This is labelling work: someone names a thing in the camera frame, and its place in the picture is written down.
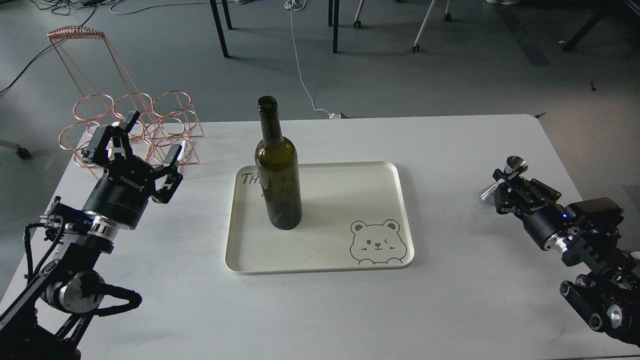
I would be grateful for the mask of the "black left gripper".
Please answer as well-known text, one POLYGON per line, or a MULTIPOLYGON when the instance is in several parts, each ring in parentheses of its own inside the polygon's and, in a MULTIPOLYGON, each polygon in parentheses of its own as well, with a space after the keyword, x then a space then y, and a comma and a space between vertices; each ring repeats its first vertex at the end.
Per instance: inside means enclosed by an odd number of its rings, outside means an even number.
POLYGON ((128 230, 138 226, 150 197, 154 203, 169 203, 184 178, 179 172, 182 145, 172 145, 162 165, 155 168, 132 162, 135 155, 130 131, 140 115, 139 111, 130 111, 123 120, 98 126, 81 151, 85 164, 104 169, 82 211, 106 217, 128 230), (164 182, 156 189, 155 181, 162 178, 164 182))

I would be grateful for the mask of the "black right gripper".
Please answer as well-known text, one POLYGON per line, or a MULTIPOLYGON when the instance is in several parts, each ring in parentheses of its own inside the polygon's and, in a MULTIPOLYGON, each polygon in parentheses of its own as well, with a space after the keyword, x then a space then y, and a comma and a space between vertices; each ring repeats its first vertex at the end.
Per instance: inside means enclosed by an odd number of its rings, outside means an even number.
MULTIPOLYGON (((502 170, 495 169, 494 180, 502 170)), ((518 176, 498 185, 493 194, 499 215, 514 214, 538 248, 565 252, 576 241, 578 228, 567 223, 564 207, 557 203, 562 194, 545 183, 518 176)))

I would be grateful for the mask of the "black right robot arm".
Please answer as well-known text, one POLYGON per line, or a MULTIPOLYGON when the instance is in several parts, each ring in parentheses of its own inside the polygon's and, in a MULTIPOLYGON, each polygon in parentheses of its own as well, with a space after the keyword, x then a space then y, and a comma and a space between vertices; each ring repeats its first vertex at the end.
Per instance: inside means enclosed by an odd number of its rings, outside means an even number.
POLYGON ((639 260, 618 248, 624 210, 607 197, 558 204, 561 193, 517 171, 493 173, 496 212, 514 214, 542 251, 589 272, 562 281, 560 294, 595 332, 638 346, 639 260))

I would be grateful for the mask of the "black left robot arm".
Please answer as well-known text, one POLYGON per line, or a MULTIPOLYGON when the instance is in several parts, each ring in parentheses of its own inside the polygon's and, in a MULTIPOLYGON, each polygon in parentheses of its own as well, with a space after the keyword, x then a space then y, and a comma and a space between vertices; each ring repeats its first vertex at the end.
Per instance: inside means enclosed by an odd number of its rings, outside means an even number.
POLYGON ((136 291, 107 284, 94 266, 114 248, 121 229, 134 230, 149 200, 166 204, 183 180, 181 145, 162 164, 134 155, 130 131, 140 117, 94 130, 85 163, 103 174, 81 210, 55 197, 38 223, 25 227, 25 289, 1 315, 3 360, 78 360, 78 344, 94 317, 129 312, 141 305, 136 291))

